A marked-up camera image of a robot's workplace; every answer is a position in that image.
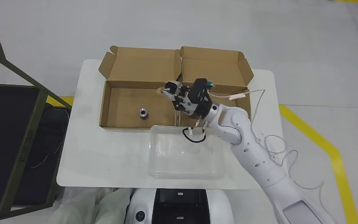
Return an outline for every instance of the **transparent plastic box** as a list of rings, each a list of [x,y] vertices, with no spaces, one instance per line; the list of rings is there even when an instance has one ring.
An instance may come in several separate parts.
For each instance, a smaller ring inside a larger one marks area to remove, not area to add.
[[[205,130],[206,140],[190,142],[182,134],[183,129],[167,126],[150,129],[150,176],[160,179],[221,178],[224,174],[223,147],[227,143],[210,128]]]

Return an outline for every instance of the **dark green frame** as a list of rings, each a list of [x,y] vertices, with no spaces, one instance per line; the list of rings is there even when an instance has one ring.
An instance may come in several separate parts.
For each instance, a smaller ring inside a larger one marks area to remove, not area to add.
[[[31,83],[33,86],[38,88],[39,94],[36,99],[36,103],[34,105],[34,108],[32,110],[29,123],[27,124],[27,128],[25,131],[25,135],[22,139],[21,145],[18,149],[17,158],[15,160],[15,163],[12,167],[12,171],[10,174],[10,178],[7,182],[6,189],[4,191],[3,197],[0,201],[0,220],[5,218],[10,218],[14,216],[19,216],[21,214],[26,214],[30,212],[35,212],[41,209],[52,207],[54,203],[55,198],[55,192],[56,192],[56,176],[58,172],[58,167],[60,164],[60,158],[62,153],[63,144],[60,147],[59,150],[59,157],[57,159],[57,165],[56,169],[53,174],[53,179],[51,183],[51,187],[48,192],[48,196],[46,199],[45,204],[40,204],[38,206],[31,206],[31,207],[25,207],[21,209],[17,209],[14,211],[11,211],[11,208],[13,206],[13,200],[15,198],[17,188],[20,184],[20,180],[23,174],[23,170],[26,165],[27,157],[30,153],[30,149],[32,146],[32,142],[35,138],[37,127],[40,123],[41,115],[43,113],[46,100],[48,96],[51,96],[61,104],[63,104],[66,108],[72,109],[71,105],[69,105],[67,102],[65,102],[63,99],[61,99],[59,96],[48,90],[46,87],[41,85],[38,81],[31,78],[28,74],[17,68],[15,65],[13,65],[11,62],[9,62],[6,57],[5,53],[3,51],[2,45],[0,43],[0,63],[3,64],[5,67],[10,69],[12,72],[15,72],[15,74],[19,75],[29,83]]]

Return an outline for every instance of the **gray floor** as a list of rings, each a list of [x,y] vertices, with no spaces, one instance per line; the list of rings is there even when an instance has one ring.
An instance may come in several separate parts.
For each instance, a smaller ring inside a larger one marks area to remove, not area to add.
[[[288,105],[340,150],[358,205],[354,174],[358,159],[354,141],[358,135],[358,4],[327,0],[2,0],[0,30],[9,60],[61,96],[74,95],[82,62],[101,59],[111,45],[241,50],[252,68],[273,71],[279,103]],[[0,72],[0,83],[22,83],[3,67]],[[322,201],[338,223],[345,223],[328,156],[284,118],[282,125],[288,147],[300,152],[293,177],[306,186],[324,180]],[[244,206],[243,197],[232,198],[236,209]],[[251,203],[265,200],[257,197]],[[238,211],[237,216],[251,214],[251,223],[275,223],[265,216],[270,211]],[[42,216],[47,213],[0,223],[39,223]]]

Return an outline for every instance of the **open cardboard box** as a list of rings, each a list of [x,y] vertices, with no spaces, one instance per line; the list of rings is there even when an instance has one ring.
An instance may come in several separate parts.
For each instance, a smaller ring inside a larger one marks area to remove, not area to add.
[[[153,125],[191,126],[195,120],[177,113],[169,99],[157,88],[175,80],[183,83],[206,78],[214,84],[214,94],[236,94],[247,90],[253,73],[243,53],[183,46],[181,50],[119,48],[112,46],[99,71],[106,78],[100,126],[103,128],[151,128]],[[240,106],[250,113],[249,96],[235,101],[215,98],[226,106]],[[147,120],[139,110],[146,108]]]
[[[151,128],[176,125],[170,100],[157,94],[181,73],[179,50],[118,48],[107,52],[99,71],[107,79],[103,91],[100,126],[104,128]],[[141,120],[145,108],[149,118]]]

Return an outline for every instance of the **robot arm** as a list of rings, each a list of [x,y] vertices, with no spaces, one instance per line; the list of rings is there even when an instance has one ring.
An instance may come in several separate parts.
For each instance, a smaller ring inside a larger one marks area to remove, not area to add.
[[[221,139],[230,143],[235,158],[267,195],[278,223],[333,224],[333,219],[323,207],[306,198],[293,180],[286,175],[284,169],[275,164],[267,151],[256,142],[247,112],[241,108],[212,103],[208,95],[211,83],[206,79],[198,80],[191,88],[188,86],[183,88],[181,83],[177,82],[178,85],[172,85],[175,90],[169,89],[166,85],[162,92],[171,95],[170,98],[177,110],[183,111],[192,118],[200,117],[208,123],[209,127],[215,129]]]

